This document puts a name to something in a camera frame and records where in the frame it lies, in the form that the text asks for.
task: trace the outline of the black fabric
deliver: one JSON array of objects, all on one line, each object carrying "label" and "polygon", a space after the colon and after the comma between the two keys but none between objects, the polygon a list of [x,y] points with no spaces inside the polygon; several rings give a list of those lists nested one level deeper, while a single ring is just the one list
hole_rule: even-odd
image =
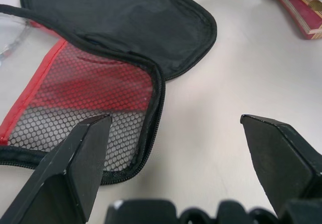
[{"label": "black fabric", "polygon": [[[71,33],[66,27],[60,25],[59,23],[56,23],[53,20],[49,20],[46,17],[38,15],[37,13],[31,10],[18,9],[7,5],[0,5],[0,13],[14,15],[14,16],[22,17],[26,19],[31,19],[32,21],[35,21],[43,26],[46,26],[47,28],[52,29],[54,32],[59,34],[68,42],[68,45],[65,46],[64,49],[60,50],[59,57],[58,56],[56,57],[55,61],[51,65],[50,70],[48,71],[44,81],[42,82],[37,92],[39,92],[42,89],[42,87],[46,84],[47,82],[46,79],[51,79],[56,81],[56,80],[59,80],[58,75],[62,76],[64,73],[66,73],[64,71],[64,73],[61,72],[59,74],[56,74],[53,78],[50,78],[50,75],[51,75],[50,72],[54,70],[53,65],[57,65],[57,62],[61,60],[62,56],[64,58],[63,61],[65,62],[65,64],[71,65],[73,60],[71,60],[70,54],[68,55],[64,54],[65,50],[67,50],[69,53],[73,52],[73,54],[77,54],[77,57],[74,57],[75,60],[77,59],[76,62],[86,61],[87,65],[92,65],[92,67],[102,68],[103,65],[107,64],[104,61],[108,61],[109,64],[113,66],[111,70],[108,71],[108,73],[111,74],[114,72],[115,74],[110,78],[111,79],[110,84],[108,84],[107,86],[104,86],[104,89],[108,89],[109,87],[111,87],[111,85],[122,82],[121,79],[124,79],[124,82],[127,82],[127,83],[130,82],[129,78],[127,79],[124,78],[124,76],[126,76],[127,74],[132,74],[130,75],[131,77],[142,79],[142,76],[134,74],[135,72],[143,73],[143,76],[144,76],[143,78],[149,79],[148,80],[149,85],[146,88],[151,92],[151,98],[143,97],[143,100],[145,101],[144,105],[140,105],[138,102],[135,103],[135,101],[133,100],[131,100],[128,103],[128,105],[126,105],[127,103],[126,99],[128,99],[129,97],[131,98],[133,96],[134,97],[138,96],[137,91],[132,91],[132,92],[123,91],[124,95],[122,95],[121,94],[122,91],[118,89],[114,94],[112,94],[112,92],[108,94],[111,100],[113,100],[112,96],[115,97],[117,94],[119,95],[119,99],[120,99],[119,102],[115,102],[115,105],[113,105],[114,103],[108,104],[109,107],[111,107],[110,110],[112,110],[111,114],[113,118],[113,124],[115,124],[114,130],[112,129],[113,126],[111,126],[111,131],[110,131],[111,140],[115,144],[116,142],[120,144],[119,146],[116,146],[115,144],[113,144],[113,146],[110,146],[107,149],[106,157],[108,159],[106,159],[105,161],[105,164],[107,165],[105,165],[105,169],[104,169],[105,171],[103,173],[101,184],[106,185],[106,184],[119,183],[119,182],[128,180],[134,177],[137,173],[139,173],[139,171],[145,165],[149,157],[149,154],[151,152],[156,131],[158,128],[160,116],[162,113],[164,98],[165,98],[165,80],[162,76],[161,70],[158,67],[158,65],[156,65],[150,60],[146,60],[144,58],[141,58],[135,55],[110,51],[103,48],[97,48],[96,46],[90,44],[89,42]],[[121,70],[121,68],[117,67],[117,65],[120,64],[120,62],[117,62],[117,61],[123,62],[121,63],[121,65],[125,66],[126,69],[122,67],[123,70]],[[71,69],[72,69],[72,72],[79,71],[79,67],[77,67],[77,65],[73,65]],[[105,76],[106,78],[105,80],[109,81],[108,77],[106,77],[107,76],[106,72],[102,74],[102,76]],[[142,90],[143,88],[142,84],[135,84],[135,85],[138,85],[138,89],[140,91]],[[103,94],[97,95],[97,97],[100,97],[98,101],[103,99],[102,95]],[[25,113],[26,112],[28,113],[29,110],[30,108],[26,108],[25,112],[20,116],[20,118],[25,118],[26,116]],[[56,116],[58,116],[58,114],[61,113],[64,115],[67,113],[67,109],[46,109],[46,110],[38,109],[37,112],[40,113],[43,119],[46,116],[46,114],[53,114],[53,115],[55,114]],[[84,111],[82,112],[82,114],[83,116],[81,116],[81,118],[89,117]],[[67,117],[66,118],[67,121],[64,121],[64,120],[62,121],[62,123],[63,122],[69,123],[68,127],[63,128],[67,130],[67,132],[70,132],[71,130],[70,124],[72,125],[75,124],[75,120],[72,120],[72,116],[69,115],[69,117],[71,117],[71,120],[68,120],[68,117]],[[27,120],[27,122],[24,122],[24,119],[23,121],[20,121],[20,120],[21,119],[18,120],[17,125],[23,126],[24,127],[23,131],[26,130],[28,125],[33,125],[33,127],[37,127],[37,123],[35,122],[33,124],[33,121],[31,121],[31,118],[29,118],[30,121]],[[128,124],[128,125],[126,128],[125,127],[121,128],[120,126],[122,124],[124,125]],[[29,133],[30,136],[28,137],[27,136],[28,133],[26,133],[26,136],[25,136],[26,138],[24,138],[23,139],[24,141],[22,141],[22,137],[21,139],[17,139],[17,137],[19,137],[19,134],[15,135],[16,130],[17,130],[17,126],[15,127],[15,129],[11,134],[12,137],[15,138],[15,143],[12,142],[12,139],[13,139],[12,137],[10,137],[8,140],[8,143],[6,143],[13,146],[0,147],[0,164],[14,165],[14,166],[20,166],[20,167],[26,167],[26,168],[37,167],[39,162],[45,156],[46,151],[52,150],[53,146],[51,145],[51,147],[49,147],[49,142],[51,142],[52,139],[48,139],[49,141],[48,143],[42,143],[41,144],[42,148],[40,149],[39,146],[36,146],[33,143],[29,143],[29,139],[33,137],[33,139],[35,140],[36,136],[39,138],[41,135],[46,133],[42,133],[42,132],[38,133],[38,131],[35,132],[34,130],[31,130],[30,131],[31,133]],[[119,134],[118,137],[123,137],[124,142],[122,141],[120,142],[119,139],[116,139],[115,136],[117,133]],[[131,134],[136,134],[135,141],[132,138],[130,138]],[[133,151],[133,155],[131,156],[131,160],[127,156],[126,152],[124,151],[122,153],[120,152],[120,148],[122,148],[122,144],[126,145],[126,142],[128,142],[132,146],[135,145],[135,149]],[[117,165],[116,162],[121,163],[122,160],[124,162],[126,158],[128,158],[129,161],[124,167],[122,168],[112,167],[113,164],[115,166]]]},{"label": "black fabric", "polygon": [[92,44],[143,55],[167,80],[194,66],[216,39],[216,22],[192,0],[21,0]]}]

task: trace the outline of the black pouch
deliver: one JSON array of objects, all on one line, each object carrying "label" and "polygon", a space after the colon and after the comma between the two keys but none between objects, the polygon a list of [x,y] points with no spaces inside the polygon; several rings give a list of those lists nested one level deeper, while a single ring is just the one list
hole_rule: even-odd
[{"label": "black pouch", "polygon": [[91,44],[156,62],[166,80],[212,47],[214,18],[192,0],[20,0]]},{"label": "black pouch", "polygon": [[135,176],[163,108],[158,65],[90,44],[31,10],[0,5],[0,28],[0,113],[8,112],[0,115],[0,164],[35,168],[78,122],[110,114],[101,184]]}]

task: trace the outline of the red mesh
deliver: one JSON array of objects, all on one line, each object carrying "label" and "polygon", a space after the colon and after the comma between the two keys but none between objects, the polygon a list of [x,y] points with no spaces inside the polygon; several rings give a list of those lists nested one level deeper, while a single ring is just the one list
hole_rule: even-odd
[{"label": "red mesh", "polygon": [[2,142],[48,152],[79,121],[110,113],[105,170],[126,168],[135,156],[152,95],[149,74],[63,40],[52,51],[4,120]]}]

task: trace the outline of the mesh pocket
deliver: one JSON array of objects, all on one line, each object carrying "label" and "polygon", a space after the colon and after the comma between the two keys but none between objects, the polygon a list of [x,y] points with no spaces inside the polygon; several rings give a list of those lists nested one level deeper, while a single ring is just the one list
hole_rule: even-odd
[{"label": "mesh pocket", "polygon": [[49,152],[78,122],[109,113],[105,170],[122,171],[137,154],[152,93],[151,77],[141,68],[60,40],[6,116],[1,143]]}]

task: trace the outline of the white table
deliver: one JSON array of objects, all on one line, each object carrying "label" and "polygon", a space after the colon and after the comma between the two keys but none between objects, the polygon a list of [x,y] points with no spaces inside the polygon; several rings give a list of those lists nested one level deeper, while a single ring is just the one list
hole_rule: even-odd
[{"label": "white table", "polygon": [[[322,153],[322,39],[304,40],[277,0],[195,1],[216,19],[217,41],[167,83],[146,166],[125,183],[100,187],[89,223],[102,224],[108,205],[128,198],[171,199],[179,213],[198,206],[212,216],[223,199],[272,210],[239,123],[244,113],[291,124]],[[31,173],[0,166],[0,215]]]}]

